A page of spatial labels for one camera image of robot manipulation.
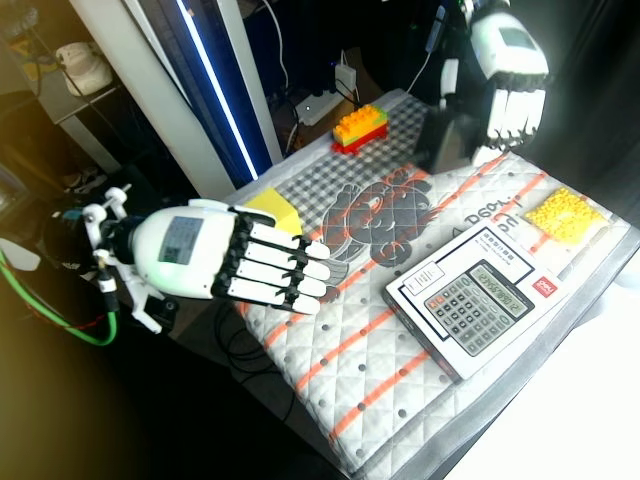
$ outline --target robotic arm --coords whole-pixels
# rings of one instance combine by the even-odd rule
[[[274,229],[265,212],[213,200],[128,217],[127,190],[111,188],[106,203],[85,207],[85,226],[103,293],[115,291],[106,270],[113,266],[131,294],[134,318],[154,333],[162,326],[145,307],[165,295],[227,297],[303,314],[320,309],[330,276],[318,261],[329,258],[324,245]]]
[[[546,97],[547,60],[511,15],[509,0],[458,0],[458,5],[460,11],[450,12],[449,23],[455,25],[457,20],[466,34],[462,41],[454,40],[454,34],[445,39],[451,58],[441,73],[441,115],[429,128],[432,136],[435,129],[439,137],[427,147],[431,150],[427,168],[432,172],[438,170],[433,166],[435,151],[446,141],[451,122],[464,124],[465,153],[479,166],[533,139]],[[438,122],[447,126],[434,125]]]

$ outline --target calculator keypad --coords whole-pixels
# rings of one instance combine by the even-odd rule
[[[429,298],[425,306],[472,357],[515,324],[466,274]]]

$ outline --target led light strip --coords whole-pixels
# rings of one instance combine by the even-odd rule
[[[196,50],[198,51],[198,55],[200,56],[200,60],[202,60],[202,64],[204,65],[204,69],[209,76],[209,81],[213,86],[213,89],[218,96],[218,100],[220,101],[220,105],[222,106],[222,110],[224,111],[225,116],[229,122],[229,126],[231,127],[231,131],[233,135],[236,137],[236,141],[240,146],[240,151],[242,152],[242,156],[244,157],[244,161],[249,167],[249,172],[251,173],[251,178],[254,180],[258,179],[258,174],[256,173],[256,169],[251,162],[251,158],[249,157],[249,152],[247,151],[247,147],[244,144],[244,140],[240,135],[240,130],[238,130],[238,125],[236,125],[236,121],[231,114],[231,109],[229,108],[229,104],[227,103],[227,99],[224,96],[222,91],[222,87],[220,86],[220,82],[218,81],[218,77],[216,76],[216,72],[213,70],[213,65],[211,64],[211,60],[209,59],[209,55],[207,55],[207,51],[204,48],[204,44],[202,43],[202,39],[200,38],[200,34],[198,33],[198,29],[196,28],[196,24],[191,18],[191,15],[187,11],[186,7],[182,3],[182,0],[176,0],[178,4],[178,8],[180,9],[180,13],[182,13],[182,18],[187,25],[187,29],[189,30],[189,34],[191,35],[191,40],[193,40],[194,45],[196,46]]]

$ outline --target calculator picture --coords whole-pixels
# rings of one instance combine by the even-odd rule
[[[478,262],[424,303],[472,357],[534,308],[486,261]]]
[[[566,295],[562,282],[489,221],[398,276],[385,301],[454,381],[470,378]]]

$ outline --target gray label on robotic hand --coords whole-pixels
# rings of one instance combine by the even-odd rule
[[[202,222],[201,218],[174,217],[162,241],[158,261],[189,265]]]

